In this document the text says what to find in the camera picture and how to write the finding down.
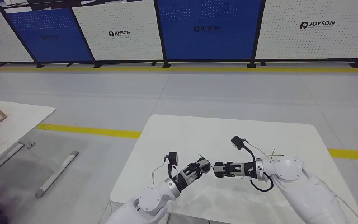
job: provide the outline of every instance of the gray floor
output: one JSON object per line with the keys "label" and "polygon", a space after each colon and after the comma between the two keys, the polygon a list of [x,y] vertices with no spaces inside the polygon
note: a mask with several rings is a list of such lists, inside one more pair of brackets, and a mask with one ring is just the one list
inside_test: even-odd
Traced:
{"label": "gray floor", "polygon": [[[0,100],[54,106],[57,112],[45,121],[50,124],[141,131],[152,114],[308,123],[327,147],[351,150],[358,149],[357,86],[356,72],[0,72]],[[12,223],[103,223],[110,214],[109,194],[136,139],[45,130],[31,137],[37,143],[32,152],[21,150],[0,169],[0,203]],[[35,199],[51,175],[43,161],[56,169],[73,150],[80,156]],[[357,200],[358,161],[335,162]]]}

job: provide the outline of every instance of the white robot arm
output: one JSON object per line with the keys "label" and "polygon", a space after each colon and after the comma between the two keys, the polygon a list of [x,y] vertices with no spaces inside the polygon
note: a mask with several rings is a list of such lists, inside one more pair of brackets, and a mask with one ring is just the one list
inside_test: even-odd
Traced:
{"label": "white robot arm", "polygon": [[202,174],[210,171],[210,162],[200,158],[189,164],[176,176],[172,177],[172,168],[178,165],[177,153],[167,155],[169,159],[169,178],[156,188],[145,188],[137,196],[123,204],[115,211],[106,224],[155,224],[167,213],[167,202],[176,200],[180,193]]}
{"label": "white robot arm", "polygon": [[[276,161],[255,159],[251,150],[244,145],[245,139],[235,136],[232,142],[239,150],[245,148],[252,155],[253,162],[239,164],[216,162],[214,173],[217,177],[249,176],[257,180],[271,181],[271,187],[262,190],[251,180],[251,184],[262,192],[271,190],[275,183],[293,210],[306,224],[349,224],[336,198],[336,193],[307,170],[300,159],[284,157]],[[307,178],[304,184],[291,188],[284,186],[284,183],[294,182],[303,175]]]}

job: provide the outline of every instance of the table top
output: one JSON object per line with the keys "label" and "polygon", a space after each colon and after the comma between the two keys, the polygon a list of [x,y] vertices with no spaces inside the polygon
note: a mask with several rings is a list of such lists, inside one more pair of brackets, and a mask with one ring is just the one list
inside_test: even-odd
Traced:
{"label": "table top", "polygon": [[[142,189],[152,186],[151,173],[163,163],[164,155],[170,151],[178,153],[179,170],[196,162],[200,158],[198,154],[213,164],[217,161],[252,161],[247,151],[238,151],[232,145],[230,140],[235,135],[246,138],[264,153],[272,153],[275,149],[275,155],[300,158],[307,168],[358,211],[314,126],[168,115],[150,117],[111,192],[110,200],[125,203]],[[256,158],[263,158],[261,152],[248,147]],[[156,171],[155,186],[166,178],[165,165]],[[262,189],[270,186],[270,183],[254,182]],[[351,223],[358,223],[354,214],[341,204]],[[175,202],[169,202],[168,211],[225,223],[304,223],[277,187],[267,193],[259,192],[247,178],[216,178],[212,171],[188,186]]]}
{"label": "table top", "polygon": [[0,110],[7,116],[0,122],[0,155],[2,155],[55,112],[56,108],[0,101]]}

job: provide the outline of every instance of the logo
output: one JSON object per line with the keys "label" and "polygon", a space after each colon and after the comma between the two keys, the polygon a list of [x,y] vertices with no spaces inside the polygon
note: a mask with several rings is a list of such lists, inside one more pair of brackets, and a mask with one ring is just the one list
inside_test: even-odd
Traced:
{"label": "logo", "polygon": [[52,40],[52,39],[57,39],[59,37],[59,35],[52,35],[52,34],[49,34],[49,35],[41,35],[40,36],[43,40]]}
{"label": "logo", "polygon": [[220,26],[194,26],[194,32],[218,31]]}
{"label": "logo", "polygon": [[128,38],[130,36],[129,31],[109,31],[108,34],[112,38]]}
{"label": "logo", "polygon": [[331,30],[336,20],[333,21],[314,21],[314,22],[301,22],[300,30]]}
{"label": "logo", "polygon": [[300,25],[300,29],[302,29],[302,28],[306,29],[307,26],[308,26],[308,22],[302,22]]}

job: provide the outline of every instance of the yellow tape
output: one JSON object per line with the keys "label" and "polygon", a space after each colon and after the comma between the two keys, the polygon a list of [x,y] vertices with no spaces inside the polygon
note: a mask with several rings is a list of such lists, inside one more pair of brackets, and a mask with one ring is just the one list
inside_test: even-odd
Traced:
{"label": "yellow tape", "polygon": [[115,129],[103,129],[103,128],[89,128],[56,124],[40,124],[37,126],[40,130],[55,130],[58,132],[73,132],[82,134],[97,134],[101,136],[115,136],[122,138],[139,138],[141,132],[135,132],[132,130],[115,130]]}
{"label": "yellow tape", "polygon": [[334,158],[350,158],[358,160],[358,150],[338,150],[336,148],[329,148],[329,153]]}
{"label": "yellow tape", "polygon": [[101,67],[101,68],[76,68],[76,67],[63,67],[63,68],[0,68],[0,71],[202,71],[202,72],[358,72],[354,68],[225,68],[225,67]]}
{"label": "yellow tape", "polygon": [[[132,130],[116,130],[116,129],[104,129],[104,128],[89,128],[56,124],[40,124],[37,126],[39,130],[55,130],[58,132],[72,132],[81,134],[95,134],[101,136],[114,136],[122,138],[139,138],[141,132]],[[349,158],[358,160],[358,150],[339,150],[336,148],[329,148],[329,153],[335,158]]]}

